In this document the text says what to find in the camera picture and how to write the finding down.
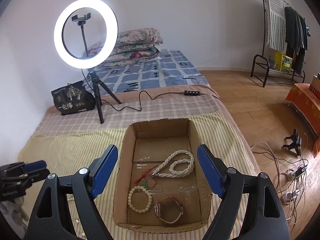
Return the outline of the white gloved left hand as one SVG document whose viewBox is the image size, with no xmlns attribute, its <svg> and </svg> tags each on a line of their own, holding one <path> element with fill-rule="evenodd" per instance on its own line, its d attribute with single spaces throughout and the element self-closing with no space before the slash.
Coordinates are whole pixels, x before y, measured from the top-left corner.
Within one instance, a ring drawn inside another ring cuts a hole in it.
<svg viewBox="0 0 320 240">
<path fill-rule="evenodd" d="M 12 228 L 22 226 L 23 222 L 29 221 L 29 216 L 24 211 L 23 204 L 24 197 L 1 202 L 1 213 Z"/>
</svg>

